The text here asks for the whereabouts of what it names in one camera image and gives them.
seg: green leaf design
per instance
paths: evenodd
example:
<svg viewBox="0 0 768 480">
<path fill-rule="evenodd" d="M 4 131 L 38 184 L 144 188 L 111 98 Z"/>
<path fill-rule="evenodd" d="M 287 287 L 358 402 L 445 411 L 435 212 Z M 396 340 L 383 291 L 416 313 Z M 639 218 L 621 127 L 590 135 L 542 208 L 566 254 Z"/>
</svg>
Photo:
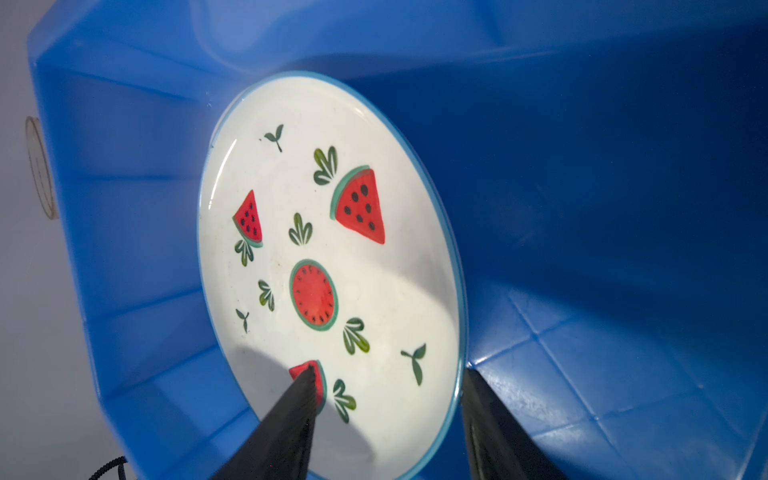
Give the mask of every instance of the green leaf design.
<svg viewBox="0 0 768 480">
<path fill-rule="evenodd" d="M 326 158 L 326 155 L 323 153 L 322 150 L 319 148 L 315 149 L 315 163 L 318 167 L 320 167 L 320 170 L 327 176 L 328 170 L 326 169 L 326 164 L 328 163 L 328 159 Z"/>
<path fill-rule="evenodd" d="M 328 175 L 326 175 L 325 172 L 322 172 L 320 170 L 315 172 L 315 183 L 318 185 L 327 185 L 330 183 L 330 178 L 328 178 Z"/>
<path fill-rule="evenodd" d="M 296 231 L 300 232 L 302 230 L 304 222 L 301 221 L 301 215 L 298 212 L 293 214 L 293 225 L 296 227 Z"/>
<path fill-rule="evenodd" d="M 293 215 L 293 225 L 296 229 L 289 229 L 288 237 L 290 237 L 291 241 L 296 245 L 306 245 L 312 237 L 312 224 L 307 222 L 305 225 L 301 219 L 301 214 L 296 212 Z"/>
<path fill-rule="evenodd" d="M 356 409 L 357 402 L 355 401 L 355 397 L 344 395 L 345 390 L 346 386 L 344 385 L 344 381 L 341 379 L 336 380 L 336 383 L 333 384 L 333 397 L 336 401 L 336 411 L 339 413 L 339 416 L 344 423 L 349 423 L 349 413 L 347 412 L 347 409 Z"/>
<path fill-rule="evenodd" d="M 278 140 L 280 139 L 280 135 L 283 134 L 283 125 L 277 125 L 277 131 L 274 135 L 272 135 L 270 132 L 266 132 L 264 134 L 264 138 L 266 138 L 269 141 L 274 142 L 277 145 L 277 150 L 280 151 L 280 153 L 283 153 L 283 149 L 280 147 L 280 142 Z"/>
<path fill-rule="evenodd" d="M 363 353 L 368 353 L 368 351 L 371 350 L 368 340 L 358 333 L 364 328 L 365 324 L 359 318 L 347 320 L 346 325 L 344 326 L 344 347 L 350 355 L 355 354 L 355 345 L 357 345 Z"/>
<path fill-rule="evenodd" d="M 304 243 L 309 242 L 310 238 L 312 238 L 312 224 L 310 222 L 307 222 L 303 230 L 301 230 L 301 238 Z"/>
<path fill-rule="evenodd" d="M 294 242 L 296 245 L 301 245 L 299 234 L 293 228 L 288 229 L 288 237 L 290 237 L 290 241 Z"/>
<path fill-rule="evenodd" d="M 336 147 L 331 146 L 328 149 L 328 171 L 331 173 L 331 177 L 336 175 L 336 169 L 339 168 L 339 159 L 336 156 Z"/>
<path fill-rule="evenodd" d="M 411 365 L 413 366 L 413 375 L 415 375 L 415 376 L 416 376 L 416 383 L 417 383 L 419 386 L 421 386 L 421 384 L 422 384 L 422 378 L 423 378 L 423 374 L 422 374 L 422 367 L 420 367 L 420 366 L 419 366 L 419 363 L 418 363 L 418 362 L 416 362 L 416 358 L 414 358 L 413 360 L 411 360 Z"/>
<path fill-rule="evenodd" d="M 350 410 L 354 410 L 357 408 L 357 402 L 355 401 L 355 397 L 351 395 L 342 395 L 342 396 L 336 397 L 336 403 Z"/>
<path fill-rule="evenodd" d="M 315 183 L 318 185 L 326 185 L 331 181 L 333 176 L 336 175 L 336 170 L 339 167 L 336 147 L 331 146 L 328 149 L 327 157 L 322 150 L 316 148 L 314 157 L 315 163 L 320 167 L 319 170 L 315 171 Z"/>
<path fill-rule="evenodd" d="M 339 406 L 339 404 L 337 403 L 336 411 L 339 413 L 339 416 L 341 417 L 344 423 L 349 423 L 349 413 L 346 412 L 346 409 L 343 406 Z"/>
<path fill-rule="evenodd" d="M 413 353 L 413 358 L 415 359 L 423 359 L 424 354 L 427 353 L 427 344 L 420 346 L 416 351 Z"/>
<path fill-rule="evenodd" d="M 347 329 L 344 329 L 344 348 L 346 348 L 346 351 L 350 355 L 355 354 L 355 345 L 352 343 L 352 340 L 349 339 L 349 332 Z"/>
<path fill-rule="evenodd" d="M 356 332 L 362 332 L 362 329 L 366 327 L 362 320 L 357 317 L 347 320 L 346 325 L 349 329 L 355 330 Z"/>
<path fill-rule="evenodd" d="M 424 379 L 424 372 L 422 372 L 422 367 L 419 365 L 419 362 L 417 360 L 423 359 L 426 353 L 427 353 L 426 343 L 420 346 L 418 349 L 416 349 L 413 355 L 406 352 L 405 350 L 400 350 L 400 355 L 410 357 L 411 367 L 413 368 L 413 375 L 414 377 L 416 377 L 416 384 L 419 386 L 421 386 L 422 380 Z"/>
<path fill-rule="evenodd" d="M 235 243 L 235 252 L 240 254 L 240 262 L 243 266 L 248 265 L 249 259 L 253 261 L 253 248 L 250 247 L 248 242 L 238 240 L 237 243 Z"/>
<path fill-rule="evenodd" d="M 259 280 L 259 288 L 261 289 L 261 295 L 259 295 L 259 303 L 261 303 L 262 306 L 267 305 L 270 309 L 270 311 L 275 311 L 275 299 L 272 295 L 272 290 L 270 289 L 270 285 L 265 282 L 264 280 Z"/>
</svg>

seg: black cable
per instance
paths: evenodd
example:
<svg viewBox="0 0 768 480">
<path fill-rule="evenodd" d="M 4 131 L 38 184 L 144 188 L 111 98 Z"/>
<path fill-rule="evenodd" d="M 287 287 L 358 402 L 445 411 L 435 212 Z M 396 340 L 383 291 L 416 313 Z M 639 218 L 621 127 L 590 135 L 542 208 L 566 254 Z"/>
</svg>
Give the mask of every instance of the black cable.
<svg viewBox="0 0 768 480">
<path fill-rule="evenodd" d="M 97 478 L 100 478 L 103 474 L 109 472 L 114 467 L 118 465 L 122 466 L 124 463 L 128 463 L 128 460 L 126 460 L 125 457 L 117 457 L 115 460 L 112 460 L 111 462 L 106 463 L 103 467 L 98 469 L 96 473 L 91 475 L 91 477 L 88 480 L 97 480 Z"/>
</svg>

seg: green watermelon rind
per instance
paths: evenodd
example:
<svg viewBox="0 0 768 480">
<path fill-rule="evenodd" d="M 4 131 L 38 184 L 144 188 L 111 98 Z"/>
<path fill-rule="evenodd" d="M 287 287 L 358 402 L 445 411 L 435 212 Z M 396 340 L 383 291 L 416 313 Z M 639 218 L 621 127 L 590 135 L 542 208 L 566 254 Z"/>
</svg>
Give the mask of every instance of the green watermelon rind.
<svg viewBox="0 0 768 480">
<path fill-rule="evenodd" d="M 242 227 L 241 227 L 241 225 L 240 225 L 240 224 L 237 222 L 237 215 L 235 215 L 234 217 L 232 217 L 232 221 L 235 223 L 235 227 L 237 227 L 237 231 L 238 231 L 238 232 L 240 232 L 240 235 L 242 235 L 242 236 L 243 236 L 243 240 L 245 240 L 245 243 L 248 243 L 248 244 L 249 244 L 249 245 L 251 245 L 253 248 L 261 248 L 261 246 L 262 246 L 262 243 L 261 243 L 261 242 L 258 242 L 258 243 L 257 243 L 257 242 L 254 242 L 253 240 L 251 240 L 250 238 L 248 238 L 248 236 L 245 234 L 245 232 L 243 232 L 243 228 L 242 228 Z"/>
<path fill-rule="evenodd" d="M 333 292 L 333 316 L 331 317 L 331 320 L 329 320 L 328 323 L 326 323 L 323 326 L 313 325 L 312 323 L 308 322 L 304 318 L 304 315 L 301 314 L 301 310 L 299 310 L 299 306 L 296 305 L 296 298 L 293 296 L 293 279 L 296 278 L 296 272 L 298 272 L 299 268 L 301 268 L 302 266 L 307 266 L 307 265 L 312 265 L 315 268 L 318 268 L 323 271 L 326 278 L 328 279 L 328 283 L 331 286 L 331 291 Z M 317 263 L 315 260 L 310 260 L 306 258 L 304 260 L 299 260 L 296 263 L 293 270 L 291 270 L 289 278 L 290 278 L 290 301 L 293 304 L 293 308 L 296 310 L 296 314 L 299 316 L 301 321 L 304 322 L 309 328 L 313 330 L 317 330 L 318 332 L 325 332 L 326 330 L 330 329 L 333 326 L 333 324 L 336 322 L 336 317 L 339 316 L 339 294 L 336 292 L 336 285 L 333 284 L 333 279 L 328 274 L 328 270 L 326 270 L 325 267 Z"/>
<path fill-rule="evenodd" d="M 323 381 L 323 400 L 320 401 L 320 405 L 317 407 L 317 415 L 319 415 L 320 412 L 323 411 L 323 407 L 326 406 L 326 397 L 328 396 L 328 385 L 326 384 L 326 373 L 323 370 L 323 364 L 320 363 L 319 360 L 311 360 L 311 361 L 317 363 L 317 366 L 320 367 L 320 378 Z"/>
<path fill-rule="evenodd" d="M 351 182 L 357 174 L 370 169 L 371 167 L 368 165 L 363 165 L 361 167 L 353 168 L 347 175 L 342 177 L 339 184 L 336 185 L 336 189 L 333 191 L 333 197 L 331 197 L 331 220 L 336 219 L 336 208 L 338 208 L 341 195 L 344 193 L 349 182 Z"/>
</svg>

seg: red watermelon flesh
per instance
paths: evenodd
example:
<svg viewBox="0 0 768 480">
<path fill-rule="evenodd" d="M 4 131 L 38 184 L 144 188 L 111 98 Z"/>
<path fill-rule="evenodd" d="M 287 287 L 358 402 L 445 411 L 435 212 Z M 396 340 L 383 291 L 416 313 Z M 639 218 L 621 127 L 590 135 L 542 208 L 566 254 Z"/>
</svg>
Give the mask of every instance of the red watermelon flesh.
<svg viewBox="0 0 768 480">
<path fill-rule="evenodd" d="M 309 367 L 315 369 L 315 387 L 317 389 L 317 412 L 323 409 L 326 403 L 326 376 L 323 373 L 323 366 L 320 365 L 319 360 L 310 360 L 309 362 L 302 363 L 301 365 L 294 366 L 292 369 L 288 369 L 290 378 L 296 379 L 297 376 L 308 369 Z"/>
<path fill-rule="evenodd" d="M 384 244 L 384 222 L 376 175 L 367 165 L 349 172 L 336 186 L 331 218 L 374 242 Z"/>
<path fill-rule="evenodd" d="M 235 225 L 246 242 L 252 247 L 261 247 L 261 223 L 259 211 L 256 208 L 256 198 L 251 190 L 234 217 Z"/>
<path fill-rule="evenodd" d="M 322 265 L 301 260 L 290 276 L 293 306 L 301 320 L 315 330 L 328 330 L 336 321 L 336 288 Z"/>
</svg>

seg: blue plate rim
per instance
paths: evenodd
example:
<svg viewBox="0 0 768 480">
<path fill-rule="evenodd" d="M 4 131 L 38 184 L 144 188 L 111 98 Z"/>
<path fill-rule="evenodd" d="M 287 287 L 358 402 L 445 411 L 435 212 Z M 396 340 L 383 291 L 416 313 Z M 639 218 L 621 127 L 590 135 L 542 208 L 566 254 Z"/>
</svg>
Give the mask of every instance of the blue plate rim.
<svg viewBox="0 0 768 480">
<path fill-rule="evenodd" d="M 438 431 L 438 434 L 435 437 L 435 440 L 429 446 L 429 449 L 422 456 L 422 458 L 415 465 L 413 465 L 406 473 L 400 475 L 397 478 L 397 480 L 409 480 L 410 478 L 413 478 L 415 475 L 417 475 L 427 465 L 427 463 L 429 463 L 432 457 L 435 456 L 435 453 L 437 452 L 437 450 L 440 448 L 440 445 L 442 445 L 442 442 L 443 440 L 445 440 L 445 436 L 447 435 L 448 430 L 451 427 L 451 424 L 453 423 L 453 418 L 456 414 L 456 409 L 458 408 L 458 402 L 461 397 L 462 379 L 464 376 L 464 368 L 467 366 L 467 357 L 468 357 L 468 351 L 467 351 L 468 320 L 467 320 L 467 308 L 466 308 L 467 296 L 466 296 L 466 288 L 465 288 L 465 281 L 464 281 L 464 270 L 462 268 L 461 257 L 458 254 L 458 247 L 456 246 L 456 238 L 453 233 L 453 229 L 451 228 L 451 224 L 448 220 L 448 214 L 445 212 L 445 206 L 443 205 L 442 200 L 440 199 L 440 196 L 437 194 L 437 189 L 435 188 L 435 184 L 434 182 L 432 182 L 432 178 L 429 176 L 426 169 L 424 168 L 424 164 L 416 155 L 415 151 L 413 150 L 413 147 L 402 135 L 400 130 L 389 120 L 389 118 L 386 115 L 384 115 L 374 104 L 368 101 L 367 98 L 363 97 L 358 91 L 351 88 L 349 85 L 336 80 L 335 78 L 331 78 L 327 75 L 315 73 L 313 71 L 301 71 L 301 70 L 284 71 L 284 72 L 266 77 L 261 81 L 258 81 L 257 83 L 249 86 L 248 88 L 240 92 L 235 97 L 235 99 L 227 106 L 227 109 L 219 118 L 219 121 L 216 123 L 216 127 L 214 128 L 214 132 L 211 135 L 211 139 L 208 144 L 208 152 L 206 153 L 205 162 L 203 164 L 203 170 L 202 170 L 202 173 L 200 174 L 200 189 L 197 195 L 197 219 L 196 219 L 197 265 L 198 265 L 198 269 L 200 270 L 200 281 L 203 287 L 202 290 L 203 290 L 203 298 L 205 299 L 205 306 L 206 306 L 206 309 L 208 309 L 208 298 L 205 293 L 205 280 L 203 278 L 202 263 L 200 261 L 200 206 L 203 205 L 202 203 L 203 176 L 205 175 L 206 169 L 208 167 L 208 161 L 210 160 L 210 152 L 213 150 L 214 145 L 216 144 L 216 140 L 219 137 L 219 132 L 221 130 L 222 125 L 224 124 L 224 122 L 227 121 L 229 116 L 237 108 L 240 102 L 245 100 L 245 98 L 248 95 L 253 93 L 259 87 L 262 87 L 265 84 L 270 83 L 271 81 L 275 81 L 281 78 L 313 78 L 315 80 L 323 81 L 327 84 L 331 84 L 334 87 L 337 87 L 345 91 L 347 94 L 352 95 L 356 100 L 364 104 L 371 112 L 373 112 L 374 115 L 382 123 L 384 123 L 387 129 L 389 129 L 389 132 L 397 139 L 397 141 L 400 143 L 400 147 L 408 154 L 408 158 L 410 159 L 411 164 L 416 169 L 416 172 L 419 174 L 419 178 L 421 179 L 422 184 L 424 184 L 424 187 L 429 193 L 429 199 L 432 201 L 432 207 L 435 209 L 435 212 L 438 214 L 438 219 L 440 220 L 440 227 L 442 228 L 443 237 L 445 238 L 445 242 L 448 244 L 449 256 L 451 257 L 451 266 L 453 269 L 453 278 L 456 286 L 456 297 L 458 300 L 458 362 L 456 366 L 454 390 L 453 390 L 453 396 L 451 398 L 451 403 L 448 407 L 448 411 L 445 414 L 445 419 L 443 420 L 443 423 L 442 423 L 442 427 Z M 218 335 L 216 338 L 216 342 L 217 342 L 217 345 L 219 346 L 219 350 L 221 350 L 221 344 L 219 343 Z M 315 475 L 317 478 L 323 478 L 320 475 L 317 475 L 315 472 L 311 472 L 311 473 L 312 475 Z"/>
</svg>

